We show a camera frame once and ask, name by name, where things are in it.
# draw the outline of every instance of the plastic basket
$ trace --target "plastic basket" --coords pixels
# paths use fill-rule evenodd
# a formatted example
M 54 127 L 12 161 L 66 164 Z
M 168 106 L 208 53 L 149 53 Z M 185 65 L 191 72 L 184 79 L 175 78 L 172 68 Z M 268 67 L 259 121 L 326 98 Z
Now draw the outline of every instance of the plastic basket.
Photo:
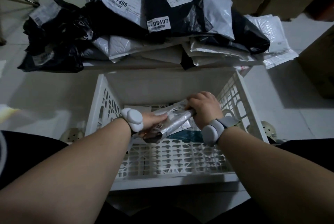
M 225 113 L 242 121 L 242 129 L 251 125 L 252 134 L 268 142 L 244 80 L 233 68 L 120 70 L 100 74 L 85 135 L 118 117 L 124 105 L 154 104 L 152 109 L 157 109 L 199 91 L 210 91 Z M 237 180 L 217 148 L 165 139 L 157 144 L 133 145 L 111 190 Z

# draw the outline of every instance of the barcode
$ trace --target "barcode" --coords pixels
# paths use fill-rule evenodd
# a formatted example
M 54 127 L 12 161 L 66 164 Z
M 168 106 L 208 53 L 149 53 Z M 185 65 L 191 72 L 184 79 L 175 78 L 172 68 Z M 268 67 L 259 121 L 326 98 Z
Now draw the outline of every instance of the barcode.
M 116 3 L 114 0 L 109 0 L 109 1 L 111 1 L 114 5 L 116 5 L 117 7 L 119 7 L 119 8 L 122 8 L 122 6 L 120 5 L 120 4 L 118 4 L 118 3 Z
M 41 26 L 41 25 L 43 24 L 42 20 L 40 20 L 39 17 L 35 17 L 34 19 L 35 19 L 35 22 L 37 22 L 37 24 L 38 24 L 39 26 Z
M 158 25 L 156 27 L 153 27 L 152 30 L 159 30 L 159 29 L 164 28 L 164 27 L 165 27 L 165 25 Z

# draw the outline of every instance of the forearm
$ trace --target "forearm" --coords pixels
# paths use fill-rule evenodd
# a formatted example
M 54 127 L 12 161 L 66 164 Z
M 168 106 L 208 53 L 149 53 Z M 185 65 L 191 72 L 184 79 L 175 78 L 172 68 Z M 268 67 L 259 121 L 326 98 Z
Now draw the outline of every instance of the forearm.
M 130 137 L 127 122 L 117 119 L 39 163 L 0 192 L 0 220 L 11 209 L 35 223 L 93 223 Z
M 333 218 L 333 172 L 237 127 L 225 130 L 218 145 L 250 196 L 277 222 Z

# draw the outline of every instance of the person's left arm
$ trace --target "person's left arm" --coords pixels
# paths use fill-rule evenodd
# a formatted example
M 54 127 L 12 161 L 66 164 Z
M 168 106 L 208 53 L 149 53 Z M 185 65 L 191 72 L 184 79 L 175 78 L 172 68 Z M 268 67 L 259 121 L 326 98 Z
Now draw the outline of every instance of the person's left arm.
M 144 129 L 166 118 L 143 114 Z M 130 138 L 116 119 L 39 163 L 0 191 L 0 223 L 94 223 Z

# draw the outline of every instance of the label with number 07405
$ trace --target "label with number 07405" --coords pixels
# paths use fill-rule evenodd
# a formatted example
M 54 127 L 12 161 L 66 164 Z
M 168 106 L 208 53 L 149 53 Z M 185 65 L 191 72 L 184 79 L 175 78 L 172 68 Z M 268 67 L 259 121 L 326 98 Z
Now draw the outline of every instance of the label with number 07405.
M 158 17 L 147 21 L 148 32 L 159 32 L 170 29 L 169 17 Z

